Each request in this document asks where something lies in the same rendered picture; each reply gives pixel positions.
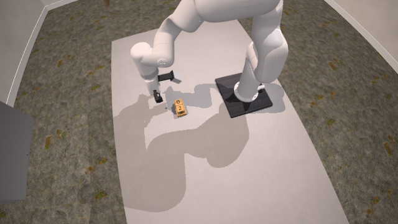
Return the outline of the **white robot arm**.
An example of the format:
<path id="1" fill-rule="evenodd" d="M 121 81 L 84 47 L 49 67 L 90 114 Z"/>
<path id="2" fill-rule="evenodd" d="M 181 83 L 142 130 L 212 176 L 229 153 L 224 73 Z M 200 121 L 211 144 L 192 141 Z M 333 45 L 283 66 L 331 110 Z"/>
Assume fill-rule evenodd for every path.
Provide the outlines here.
<path id="1" fill-rule="evenodd" d="M 280 30 L 282 9 L 283 0 L 181 0 L 157 31 L 153 49 L 148 43 L 139 42 L 132 47 L 131 57 L 141 77 L 150 80 L 157 76 L 158 67 L 174 64 L 174 42 L 181 29 L 191 33 L 204 21 L 226 22 L 253 17 L 253 42 L 246 51 L 240 83 L 234 87 L 239 100 L 252 102 L 258 91 L 265 88 L 264 85 L 258 87 L 259 83 L 276 80 L 288 56 L 288 45 Z"/>

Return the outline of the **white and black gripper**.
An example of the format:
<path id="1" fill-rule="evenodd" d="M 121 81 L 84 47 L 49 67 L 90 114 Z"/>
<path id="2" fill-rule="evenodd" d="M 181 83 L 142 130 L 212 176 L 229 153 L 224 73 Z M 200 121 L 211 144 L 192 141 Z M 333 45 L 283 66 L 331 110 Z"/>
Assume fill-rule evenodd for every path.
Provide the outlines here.
<path id="1" fill-rule="evenodd" d="M 159 72 L 158 72 L 159 74 Z M 158 74 L 156 77 L 150 79 L 150 80 L 145 80 L 147 89 L 150 93 L 150 96 L 154 96 L 156 103 L 161 103 L 163 102 L 162 97 L 160 96 L 160 83 L 158 82 Z M 159 94 L 159 96 L 157 96 Z"/>

